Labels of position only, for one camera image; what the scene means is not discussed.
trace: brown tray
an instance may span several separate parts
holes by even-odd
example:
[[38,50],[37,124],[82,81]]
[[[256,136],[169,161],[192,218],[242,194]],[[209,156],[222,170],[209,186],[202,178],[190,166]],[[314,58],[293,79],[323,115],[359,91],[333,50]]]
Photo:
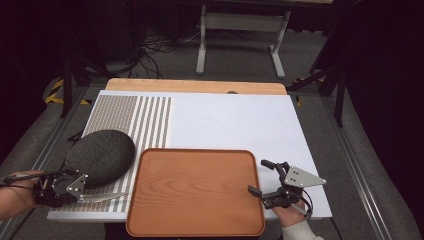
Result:
[[244,150],[148,149],[127,231],[135,237],[258,236],[265,227],[255,157]]

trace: human hand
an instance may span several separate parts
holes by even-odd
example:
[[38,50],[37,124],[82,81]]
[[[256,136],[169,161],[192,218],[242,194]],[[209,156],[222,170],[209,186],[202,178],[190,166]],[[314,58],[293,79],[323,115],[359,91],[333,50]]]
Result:
[[[296,203],[300,208],[305,209],[305,203],[299,201]],[[302,222],[305,220],[305,215],[299,212],[296,208],[290,206],[288,208],[275,207],[271,209],[275,215],[277,215],[280,220],[281,226],[286,228],[290,227],[296,223]]]
[[[42,171],[25,171],[16,172],[11,176],[17,174],[34,175],[42,173]],[[11,183],[13,186],[6,186],[0,188],[0,220],[15,217],[31,208],[37,207],[33,195],[33,187],[37,184],[36,180],[27,179]]]

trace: gray carpet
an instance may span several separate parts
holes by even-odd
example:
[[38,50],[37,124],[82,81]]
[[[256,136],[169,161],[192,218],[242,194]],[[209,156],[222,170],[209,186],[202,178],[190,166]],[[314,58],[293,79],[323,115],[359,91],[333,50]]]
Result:
[[[283,39],[280,58],[286,72],[286,78],[276,78],[268,46],[274,41],[273,34],[257,33],[250,40],[228,32],[209,32],[206,52],[205,73],[195,74],[198,43],[184,44],[169,53],[156,53],[151,57],[156,61],[160,74],[166,79],[197,79],[222,81],[282,82],[289,86],[296,78],[308,76],[308,71],[319,53],[325,38],[319,33],[295,33],[288,31]],[[155,69],[152,61],[142,59],[143,63]],[[110,70],[121,66],[109,66]],[[156,74],[138,65],[133,71],[133,78],[154,78]],[[84,99],[95,101],[98,92],[105,86],[105,79],[94,79],[91,86],[81,89]],[[296,93],[293,102],[306,140],[321,177],[328,180],[324,187],[330,207],[344,239],[421,239],[410,210],[391,183],[384,168],[372,149],[355,110],[346,96],[343,112],[344,128],[334,126],[332,113],[326,111],[328,105],[334,104],[334,96],[322,99],[314,90],[313,83]],[[296,105],[295,96],[299,96],[301,106]],[[0,166],[0,176],[18,170],[31,169],[34,162],[43,158],[46,164],[41,167],[46,171],[56,170],[72,146],[67,139],[81,131],[93,105],[76,104],[69,121],[60,119],[61,105],[48,104],[45,112],[34,122],[25,136],[16,145],[8,158]],[[51,139],[55,128],[64,126],[57,139]],[[354,160],[371,189],[371,196],[378,206],[384,224],[377,227],[370,220],[366,199],[358,189],[360,184],[352,175],[346,148],[340,136],[345,136]],[[36,209],[14,237],[18,239],[104,239],[102,223],[58,223],[47,221],[48,209]],[[329,219],[310,221],[314,232],[325,239],[339,239]],[[379,226],[386,226],[390,237],[378,234]],[[278,222],[267,222],[266,230],[260,239],[277,239],[280,235]]]

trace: wooden tray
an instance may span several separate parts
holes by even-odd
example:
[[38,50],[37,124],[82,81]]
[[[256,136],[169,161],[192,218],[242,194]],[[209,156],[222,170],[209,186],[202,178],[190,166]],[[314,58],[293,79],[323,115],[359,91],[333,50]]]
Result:
[[127,218],[135,237],[258,236],[265,227],[255,157],[244,150],[148,149]]

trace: sleeve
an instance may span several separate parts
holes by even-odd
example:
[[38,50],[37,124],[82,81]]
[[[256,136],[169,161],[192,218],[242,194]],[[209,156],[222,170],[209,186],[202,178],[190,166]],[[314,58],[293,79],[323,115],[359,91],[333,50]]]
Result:
[[282,230],[284,240],[323,240],[323,238],[315,236],[307,221],[283,227]]

